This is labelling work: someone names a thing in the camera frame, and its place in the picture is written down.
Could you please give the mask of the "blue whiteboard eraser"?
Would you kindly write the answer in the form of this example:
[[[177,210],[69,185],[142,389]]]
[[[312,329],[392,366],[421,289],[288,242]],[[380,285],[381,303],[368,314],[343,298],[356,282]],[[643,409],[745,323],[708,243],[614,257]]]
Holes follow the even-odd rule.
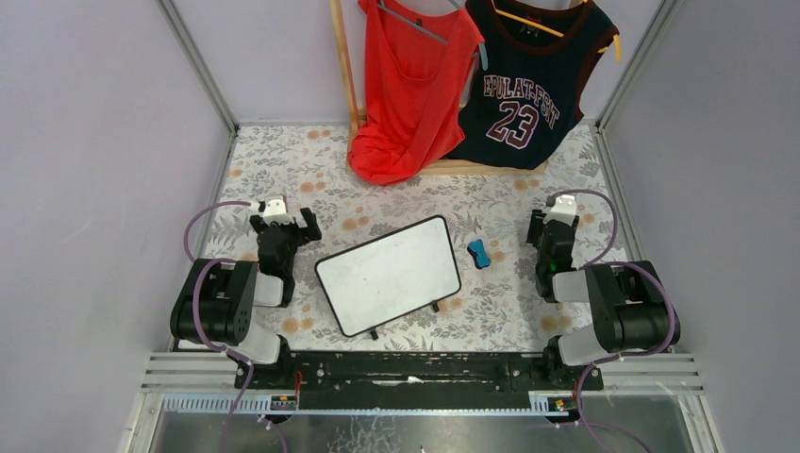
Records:
[[[488,268],[492,264],[492,259],[486,251],[485,244],[480,239],[469,242],[467,252],[473,259],[477,270]]]

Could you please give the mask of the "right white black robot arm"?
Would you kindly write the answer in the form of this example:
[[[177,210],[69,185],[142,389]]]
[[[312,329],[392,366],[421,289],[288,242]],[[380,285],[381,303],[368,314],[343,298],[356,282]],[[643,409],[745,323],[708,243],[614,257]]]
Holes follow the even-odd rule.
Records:
[[[678,342],[680,321],[648,260],[573,266],[578,217],[533,210],[526,242],[537,250],[534,281],[546,302],[586,304],[591,322],[548,341],[555,369],[615,355],[654,354]]]

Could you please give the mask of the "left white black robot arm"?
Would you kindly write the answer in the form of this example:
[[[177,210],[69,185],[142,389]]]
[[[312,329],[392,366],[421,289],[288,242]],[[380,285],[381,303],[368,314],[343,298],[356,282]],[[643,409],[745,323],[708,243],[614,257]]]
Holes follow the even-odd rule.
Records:
[[[253,308],[290,305],[297,251],[320,241],[322,233],[311,209],[300,209],[305,222],[301,226],[276,203],[253,205],[258,211],[250,217],[258,246],[256,260],[192,260],[170,316],[174,338],[244,363],[273,365],[280,361],[283,337],[253,327]]]

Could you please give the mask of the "white board with black frame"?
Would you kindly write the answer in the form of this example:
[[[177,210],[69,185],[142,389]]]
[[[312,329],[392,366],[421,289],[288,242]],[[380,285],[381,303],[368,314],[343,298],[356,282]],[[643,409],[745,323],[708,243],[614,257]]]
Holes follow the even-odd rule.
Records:
[[[346,338],[425,307],[435,310],[462,287],[441,215],[320,259],[314,272]]]

